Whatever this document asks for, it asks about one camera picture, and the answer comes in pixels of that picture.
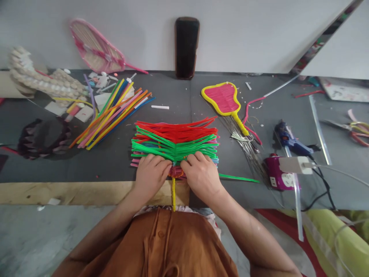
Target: white wall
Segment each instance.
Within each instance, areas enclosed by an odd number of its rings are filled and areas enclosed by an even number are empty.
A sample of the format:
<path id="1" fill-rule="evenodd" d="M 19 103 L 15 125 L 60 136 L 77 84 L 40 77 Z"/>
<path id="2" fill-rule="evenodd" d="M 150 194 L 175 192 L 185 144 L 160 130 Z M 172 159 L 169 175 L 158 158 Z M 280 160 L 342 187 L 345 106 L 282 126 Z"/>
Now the white wall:
<path id="1" fill-rule="evenodd" d="M 364 0 L 301 74 L 369 79 L 368 27 L 369 1 Z"/>
<path id="2" fill-rule="evenodd" d="M 146 70 L 174 70 L 174 22 L 200 21 L 197 71 L 287 73 L 351 0 L 0 0 L 0 68 L 21 45 L 48 67 L 86 68 L 68 29 L 94 25 Z"/>

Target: glue gun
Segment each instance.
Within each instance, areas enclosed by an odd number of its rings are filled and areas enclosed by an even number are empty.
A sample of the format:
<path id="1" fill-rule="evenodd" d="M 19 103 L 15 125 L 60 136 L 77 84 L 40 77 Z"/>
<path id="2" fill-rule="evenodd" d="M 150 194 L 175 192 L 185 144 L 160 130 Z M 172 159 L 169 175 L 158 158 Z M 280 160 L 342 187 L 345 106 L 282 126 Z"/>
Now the glue gun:
<path id="1" fill-rule="evenodd" d="M 275 127 L 275 132 L 283 147 L 288 146 L 291 152 L 295 153 L 297 156 L 310 156 L 314 151 L 319 151 L 316 145 L 305 146 L 298 139 L 296 139 L 291 128 L 287 126 L 287 123 L 282 119 L 278 125 Z"/>

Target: person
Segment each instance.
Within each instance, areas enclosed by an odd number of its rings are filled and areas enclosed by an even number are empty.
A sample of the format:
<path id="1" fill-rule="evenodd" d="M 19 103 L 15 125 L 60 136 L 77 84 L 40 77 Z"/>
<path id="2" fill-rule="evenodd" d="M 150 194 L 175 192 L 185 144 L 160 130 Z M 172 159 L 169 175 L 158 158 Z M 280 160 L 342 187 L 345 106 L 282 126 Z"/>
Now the person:
<path id="1" fill-rule="evenodd" d="M 142 157 L 127 196 L 70 252 L 59 276 L 238 276 L 213 227 L 196 213 L 157 209 L 134 215 L 159 191 L 172 162 Z M 250 261 L 251 276 L 301 276 L 274 237 L 222 186 L 211 159 L 181 162 L 192 191 L 228 226 Z"/>

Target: red scissors handle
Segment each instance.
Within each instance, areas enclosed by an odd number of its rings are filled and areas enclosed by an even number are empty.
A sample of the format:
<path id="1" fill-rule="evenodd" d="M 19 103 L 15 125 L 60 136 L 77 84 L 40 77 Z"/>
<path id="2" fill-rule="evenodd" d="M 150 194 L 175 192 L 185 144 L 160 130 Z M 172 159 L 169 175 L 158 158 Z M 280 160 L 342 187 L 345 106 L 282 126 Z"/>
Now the red scissors handle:
<path id="1" fill-rule="evenodd" d="M 357 132 L 350 132 L 350 136 L 358 142 L 360 145 L 369 147 L 369 144 L 363 141 L 360 137 L 365 137 L 369 139 L 369 135 L 363 134 L 363 133 L 357 133 Z"/>

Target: plug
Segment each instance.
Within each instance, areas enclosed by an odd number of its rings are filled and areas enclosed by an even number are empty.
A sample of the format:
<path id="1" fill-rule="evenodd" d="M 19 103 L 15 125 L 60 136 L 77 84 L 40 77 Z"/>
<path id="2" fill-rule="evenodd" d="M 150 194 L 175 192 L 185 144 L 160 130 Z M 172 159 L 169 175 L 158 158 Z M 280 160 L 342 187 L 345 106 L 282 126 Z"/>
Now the plug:
<path id="1" fill-rule="evenodd" d="M 313 164 L 308 157 L 280 157 L 279 169 L 285 173 L 312 174 Z"/>

